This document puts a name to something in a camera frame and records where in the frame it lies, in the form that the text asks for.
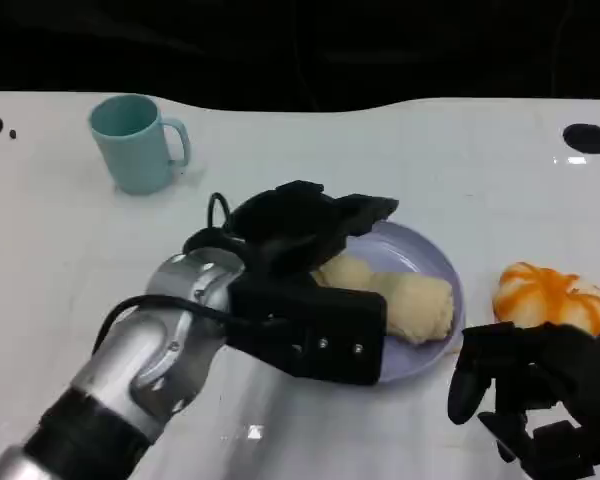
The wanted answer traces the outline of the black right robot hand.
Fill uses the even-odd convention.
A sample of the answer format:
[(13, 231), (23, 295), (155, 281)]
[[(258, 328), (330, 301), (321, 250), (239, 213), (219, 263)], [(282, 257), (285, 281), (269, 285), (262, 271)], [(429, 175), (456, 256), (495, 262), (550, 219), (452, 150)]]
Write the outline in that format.
[(447, 412), (472, 416), (532, 479), (582, 479), (600, 464), (600, 334), (545, 323), (467, 328)]

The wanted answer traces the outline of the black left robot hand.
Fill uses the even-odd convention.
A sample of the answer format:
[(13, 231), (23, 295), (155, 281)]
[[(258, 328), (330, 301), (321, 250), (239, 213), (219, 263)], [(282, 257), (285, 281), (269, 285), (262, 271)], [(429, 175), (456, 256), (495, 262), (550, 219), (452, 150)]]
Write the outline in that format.
[(238, 206), (225, 230), (243, 240), (271, 278), (306, 274), (341, 253), (350, 237), (372, 230), (399, 205), (393, 198), (331, 197), (321, 184), (296, 180), (263, 191)]

